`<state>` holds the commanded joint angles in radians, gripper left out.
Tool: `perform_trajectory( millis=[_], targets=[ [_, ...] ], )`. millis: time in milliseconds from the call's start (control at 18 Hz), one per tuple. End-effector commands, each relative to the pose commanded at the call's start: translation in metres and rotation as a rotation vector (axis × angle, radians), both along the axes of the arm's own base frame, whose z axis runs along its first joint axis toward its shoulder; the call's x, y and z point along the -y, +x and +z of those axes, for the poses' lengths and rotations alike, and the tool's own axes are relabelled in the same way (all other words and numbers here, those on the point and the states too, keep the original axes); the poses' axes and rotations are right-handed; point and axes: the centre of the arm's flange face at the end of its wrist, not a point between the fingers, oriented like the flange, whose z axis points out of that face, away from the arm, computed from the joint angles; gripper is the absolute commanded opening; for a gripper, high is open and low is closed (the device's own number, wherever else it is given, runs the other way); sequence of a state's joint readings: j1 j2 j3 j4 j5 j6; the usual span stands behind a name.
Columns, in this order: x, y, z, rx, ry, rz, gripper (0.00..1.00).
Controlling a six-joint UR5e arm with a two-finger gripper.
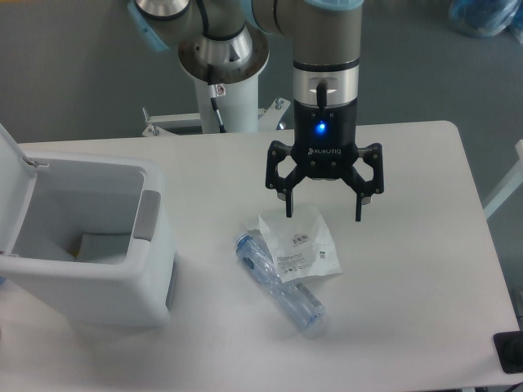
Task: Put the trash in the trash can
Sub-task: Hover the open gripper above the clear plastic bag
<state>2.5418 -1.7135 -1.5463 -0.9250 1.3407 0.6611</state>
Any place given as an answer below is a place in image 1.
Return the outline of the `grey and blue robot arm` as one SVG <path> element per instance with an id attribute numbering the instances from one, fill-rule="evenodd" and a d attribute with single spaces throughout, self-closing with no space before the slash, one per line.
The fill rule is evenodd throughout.
<path id="1" fill-rule="evenodd" d="M 131 1 L 128 10 L 203 83 L 222 133 L 220 98 L 266 65 L 268 34 L 291 40 L 294 142 L 273 141 L 266 159 L 266 187 L 288 215 L 306 178 L 343 180 L 357 208 L 383 192 L 382 146 L 355 141 L 362 2 Z"/>

